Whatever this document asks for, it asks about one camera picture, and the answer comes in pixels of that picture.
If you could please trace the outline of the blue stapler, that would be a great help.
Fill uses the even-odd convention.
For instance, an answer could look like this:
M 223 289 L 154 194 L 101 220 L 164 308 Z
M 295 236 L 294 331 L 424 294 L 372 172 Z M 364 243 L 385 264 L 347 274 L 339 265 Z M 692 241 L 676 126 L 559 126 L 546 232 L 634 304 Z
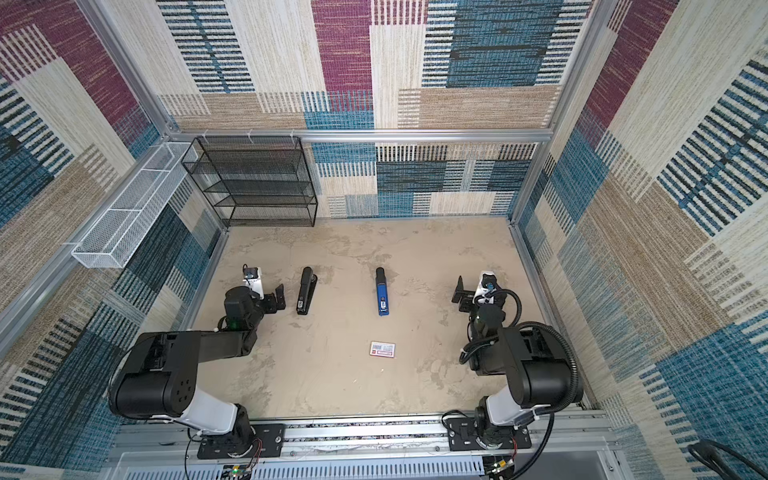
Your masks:
M 383 267 L 377 267 L 375 271 L 376 293 L 377 293 L 377 307 L 380 316 L 387 316 L 389 314 L 389 299 L 387 289 L 387 279 L 385 270 Z

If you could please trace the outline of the red white staple box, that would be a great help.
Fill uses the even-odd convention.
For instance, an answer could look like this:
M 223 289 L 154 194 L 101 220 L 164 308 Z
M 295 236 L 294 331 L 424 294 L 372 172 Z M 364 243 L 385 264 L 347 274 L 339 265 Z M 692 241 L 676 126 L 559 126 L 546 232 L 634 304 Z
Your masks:
M 369 354 L 373 357 L 394 358 L 396 356 L 396 345 L 394 343 L 372 341 Z

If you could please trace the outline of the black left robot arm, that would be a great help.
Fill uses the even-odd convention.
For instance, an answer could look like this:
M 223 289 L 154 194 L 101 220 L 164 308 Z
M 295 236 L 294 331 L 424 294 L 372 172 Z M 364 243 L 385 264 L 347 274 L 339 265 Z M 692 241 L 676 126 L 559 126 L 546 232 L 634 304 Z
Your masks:
M 246 357 L 264 316 L 286 308 L 284 286 L 261 297 L 247 286 L 225 294 L 215 331 L 141 334 L 108 390 L 110 410 L 131 420 L 163 420 L 196 431 L 199 460 L 276 458 L 283 424 L 251 424 L 246 407 L 225 402 L 197 385 L 201 363 Z

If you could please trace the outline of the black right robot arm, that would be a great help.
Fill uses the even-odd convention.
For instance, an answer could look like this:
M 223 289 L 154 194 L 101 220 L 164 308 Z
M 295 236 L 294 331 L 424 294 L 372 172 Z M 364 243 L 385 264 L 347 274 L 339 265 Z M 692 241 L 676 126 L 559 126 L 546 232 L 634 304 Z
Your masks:
M 478 376 L 500 376 L 504 386 L 481 398 L 470 417 L 441 418 L 452 451 L 512 450 L 532 446 L 528 427 L 553 419 L 583 395 L 573 348 L 554 327 L 522 319 L 520 296 L 491 272 L 469 290 L 459 278 L 451 302 L 468 315 L 459 363 Z

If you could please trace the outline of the black mesh shelf rack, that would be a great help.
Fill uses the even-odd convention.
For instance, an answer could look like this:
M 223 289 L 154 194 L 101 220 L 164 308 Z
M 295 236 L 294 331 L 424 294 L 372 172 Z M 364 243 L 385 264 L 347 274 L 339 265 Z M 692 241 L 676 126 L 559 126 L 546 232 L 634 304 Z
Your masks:
M 291 136 L 198 136 L 181 164 L 226 227 L 312 227 L 318 200 Z

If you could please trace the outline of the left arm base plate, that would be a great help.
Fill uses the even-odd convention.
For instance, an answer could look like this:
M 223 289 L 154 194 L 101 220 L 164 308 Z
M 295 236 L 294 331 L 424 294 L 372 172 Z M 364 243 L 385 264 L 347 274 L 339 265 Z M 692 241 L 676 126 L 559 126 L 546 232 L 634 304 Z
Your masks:
M 243 434 L 204 435 L 196 457 L 199 460 L 277 458 L 281 455 L 286 425 L 255 424 Z

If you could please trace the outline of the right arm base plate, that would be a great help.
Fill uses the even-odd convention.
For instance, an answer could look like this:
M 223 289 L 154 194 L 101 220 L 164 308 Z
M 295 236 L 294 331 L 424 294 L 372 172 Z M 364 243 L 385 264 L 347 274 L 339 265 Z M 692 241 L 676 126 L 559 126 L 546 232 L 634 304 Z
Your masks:
M 496 426 L 474 418 L 450 415 L 441 418 L 451 451 L 515 450 L 532 447 L 523 428 Z

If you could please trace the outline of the aluminium front rail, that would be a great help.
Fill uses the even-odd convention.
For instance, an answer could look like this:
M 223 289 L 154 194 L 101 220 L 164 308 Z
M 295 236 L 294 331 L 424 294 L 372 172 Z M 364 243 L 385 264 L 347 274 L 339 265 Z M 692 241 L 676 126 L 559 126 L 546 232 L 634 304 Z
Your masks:
M 254 423 L 264 452 L 200 459 L 200 443 L 171 424 L 121 429 L 102 479 L 630 479 L 604 412 L 570 408 L 499 445 L 468 415 L 278 418 Z

